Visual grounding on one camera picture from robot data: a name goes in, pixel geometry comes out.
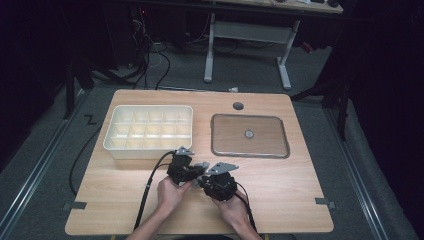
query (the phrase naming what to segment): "desk leg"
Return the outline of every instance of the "desk leg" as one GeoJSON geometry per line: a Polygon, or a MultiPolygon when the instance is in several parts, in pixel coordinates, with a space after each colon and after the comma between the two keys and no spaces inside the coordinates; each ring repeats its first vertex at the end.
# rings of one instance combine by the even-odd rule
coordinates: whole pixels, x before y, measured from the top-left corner
{"type": "Polygon", "coordinates": [[[300,21],[297,20],[293,24],[293,28],[290,31],[286,48],[284,49],[283,56],[277,58],[278,69],[280,70],[281,81],[283,82],[283,88],[286,90],[291,89],[290,79],[287,74],[286,61],[290,53],[290,49],[293,45],[294,38],[296,37],[297,29],[299,28],[300,21]]]}
{"type": "Polygon", "coordinates": [[[215,13],[211,13],[211,23],[209,31],[209,49],[206,57],[205,78],[204,82],[212,82],[213,71],[213,40],[215,36],[215,13]]]}

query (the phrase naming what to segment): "plastic container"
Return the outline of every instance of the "plastic container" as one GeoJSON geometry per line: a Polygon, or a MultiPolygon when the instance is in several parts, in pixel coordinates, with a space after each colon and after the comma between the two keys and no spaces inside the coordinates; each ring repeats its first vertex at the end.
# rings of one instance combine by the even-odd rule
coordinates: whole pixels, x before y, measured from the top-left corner
{"type": "Polygon", "coordinates": [[[120,105],[103,147],[115,159],[159,159],[192,145],[193,109],[183,105],[120,105]]]}

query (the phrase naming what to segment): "person's right hand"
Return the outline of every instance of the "person's right hand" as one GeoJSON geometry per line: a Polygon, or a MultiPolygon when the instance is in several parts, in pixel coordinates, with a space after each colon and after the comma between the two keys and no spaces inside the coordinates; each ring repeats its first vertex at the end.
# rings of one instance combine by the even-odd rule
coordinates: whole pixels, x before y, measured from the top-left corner
{"type": "MultiPolygon", "coordinates": [[[[237,191],[237,194],[247,202],[247,197],[243,193],[237,191]]],[[[262,240],[252,225],[250,225],[246,206],[237,196],[233,196],[228,201],[218,201],[216,199],[212,199],[212,201],[218,206],[225,222],[234,228],[241,239],[262,240]]]]}

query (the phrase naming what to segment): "gray carpet floor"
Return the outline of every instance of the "gray carpet floor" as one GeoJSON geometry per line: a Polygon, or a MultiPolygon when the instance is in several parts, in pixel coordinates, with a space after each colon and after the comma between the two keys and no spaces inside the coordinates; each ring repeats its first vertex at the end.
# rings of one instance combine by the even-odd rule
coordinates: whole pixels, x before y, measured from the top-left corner
{"type": "MultiPolygon", "coordinates": [[[[185,51],[165,45],[157,45],[170,60],[170,70],[161,82],[162,89],[185,89],[201,91],[228,91],[237,87],[239,92],[282,93],[294,95],[312,87],[323,67],[331,48],[320,49],[308,54],[300,48],[293,48],[287,61],[288,74],[292,89],[282,88],[279,72],[275,63],[280,46],[269,46],[258,51],[252,47],[217,46],[212,83],[203,82],[205,49],[187,48],[185,51]]],[[[150,68],[147,74],[147,88],[152,89],[167,69],[167,61],[156,53],[151,53],[150,68]]],[[[126,74],[122,69],[119,74],[126,74]]],[[[143,89],[144,79],[138,84],[143,89]]],[[[96,81],[90,92],[82,94],[84,99],[78,111],[69,122],[64,137],[52,155],[36,190],[19,214],[18,221],[8,234],[9,239],[111,239],[111,236],[68,236],[64,227],[69,211],[63,210],[74,196],[69,187],[68,176],[78,153],[85,142],[101,126],[113,93],[120,88],[117,84],[96,81]],[[87,124],[86,115],[93,115],[87,124]]],[[[315,166],[324,195],[335,203],[330,209],[334,230],[325,234],[277,234],[272,240],[284,239],[376,239],[367,215],[359,201],[352,183],[345,155],[340,147],[340,139],[334,133],[334,125],[328,119],[328,112],[320,105],[320,97],[308,97],[294,102],[313,164],[315,166]]],[[[65,91],[61,91],[52,106],[34,125],[30,136],[22,145],[7,168],[0,175],[0,216],[6,216],[20,189],[47,148],[50,139],[65,114],[65,91]]],[[[352,104],[346,125],[349,152],[355,160],[362,180],[373,200],[387,239],[417,239],[408,220],[404,217],[394,194],[384,179],[376,161],[369,150],[352,104]]],[[[76,189],[82,180],[91,151],[97,136],[89,142],[78,158],[72,182],[76,189]]]]}

